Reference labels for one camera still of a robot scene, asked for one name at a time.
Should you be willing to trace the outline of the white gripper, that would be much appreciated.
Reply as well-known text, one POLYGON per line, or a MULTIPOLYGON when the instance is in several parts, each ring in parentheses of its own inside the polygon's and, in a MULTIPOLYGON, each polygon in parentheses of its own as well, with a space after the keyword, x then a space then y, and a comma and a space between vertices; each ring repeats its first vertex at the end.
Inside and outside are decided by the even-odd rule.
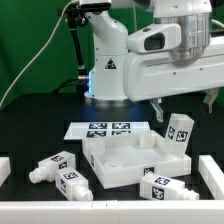
POLYGON ((127 38, 124 93, 132 101, 151 99, 160 123, 161 97, 206 90, 203 102, 211 113, 218 87, 224 87, 224 36, 212 37, 199 58, 174 60, 171 51, 181 40, 178 24, 151 24, 127 38))

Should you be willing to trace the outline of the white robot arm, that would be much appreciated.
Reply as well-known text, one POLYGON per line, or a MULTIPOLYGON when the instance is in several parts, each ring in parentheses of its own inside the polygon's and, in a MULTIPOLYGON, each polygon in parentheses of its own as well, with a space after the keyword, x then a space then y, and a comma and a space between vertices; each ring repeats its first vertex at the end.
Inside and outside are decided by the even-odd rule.
POLYGON ((204 91, 211 105, 224 87, 224 36, 211 35, 211 0, 79 0, 93 29, 95 65, 85 99, 99 106, 148 100, 163 120, 163 97, 204 91), (110 8, 133 2, 153 23, 129 34, 110 8))

